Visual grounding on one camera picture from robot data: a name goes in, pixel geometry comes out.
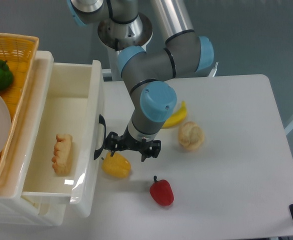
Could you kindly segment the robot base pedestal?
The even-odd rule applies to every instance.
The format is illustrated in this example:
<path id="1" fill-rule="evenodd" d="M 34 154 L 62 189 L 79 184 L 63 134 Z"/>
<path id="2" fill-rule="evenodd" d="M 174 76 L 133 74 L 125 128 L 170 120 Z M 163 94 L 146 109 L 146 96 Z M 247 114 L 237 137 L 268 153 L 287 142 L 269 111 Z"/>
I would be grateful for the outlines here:
<path id="1" fill-rule="evenodd" d="M 116 23 L 111 19 L 103 20 L 98 25 L 97 33 L 107 49 L 110 76 L 113 81 L 121 81 L 118 55 L 130 46 L 141 46 L 146 50 L 153 36 L 153 27 L 150 19 L 139 13 L 135 20 L 127 24 Z"/>

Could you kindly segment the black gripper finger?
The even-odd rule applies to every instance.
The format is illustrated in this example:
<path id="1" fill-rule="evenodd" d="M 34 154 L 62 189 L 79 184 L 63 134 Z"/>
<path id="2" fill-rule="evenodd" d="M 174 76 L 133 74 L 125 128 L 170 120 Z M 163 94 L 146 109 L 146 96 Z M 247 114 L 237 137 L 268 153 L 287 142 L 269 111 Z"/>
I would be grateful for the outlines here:
<path id="1" fill-rule="evenodd" d="M 143 139 L 140 144 L 141 162 L 144 162 L 147 158 L 157 158 L 160 151 L 160 140 L 146 141 Z"/>
<path id="2" fill-rule="evenodd" d="M 106 139 L 104 149 L 110 151 L 110 156 L 113 157 L 115 152 L 124 150 L 123 137 L 111 131 Z"/>

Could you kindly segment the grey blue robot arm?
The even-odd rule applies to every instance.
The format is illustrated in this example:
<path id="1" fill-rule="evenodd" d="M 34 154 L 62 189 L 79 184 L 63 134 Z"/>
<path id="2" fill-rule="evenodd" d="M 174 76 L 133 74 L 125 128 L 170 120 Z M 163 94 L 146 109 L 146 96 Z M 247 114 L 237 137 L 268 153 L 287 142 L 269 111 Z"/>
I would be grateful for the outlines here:
<path id="1" fill-rule="evenodd" d="M 168 80 L 196 73 L 212 65 L 211 41 L 195 33 L 182 0 L 153 0 L 151 5 L 165 47 L 158 53 L 145 51 L 152 38 L 150 20 L 138 10 L 136 0 L 69 0 L 74 21 L 80 26 L 98 23 L 98 37 L 109 51 L 112 76 L 124 82 L 134 111 L 123 135 L 105 132 L 102 150 L 131 150 L 141 160 L 158 157 L 161 141 L 156 135 L 177 102 Z"/>

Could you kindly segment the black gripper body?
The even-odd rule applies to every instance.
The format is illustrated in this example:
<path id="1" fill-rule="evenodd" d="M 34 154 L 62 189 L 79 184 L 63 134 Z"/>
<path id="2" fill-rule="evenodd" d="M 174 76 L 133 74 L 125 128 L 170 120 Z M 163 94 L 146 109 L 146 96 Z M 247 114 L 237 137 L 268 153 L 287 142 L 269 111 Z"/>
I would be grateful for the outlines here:
<path id="1" fill-rule="evenodd" d="M 120 151 L 130 150 L 143 153 L 148 148 L 149 144 L 145 139 L 143 139 L 142 141 L 136 140 L 130 135 L 129 132 L 125 132 L 121 136 Z"/>

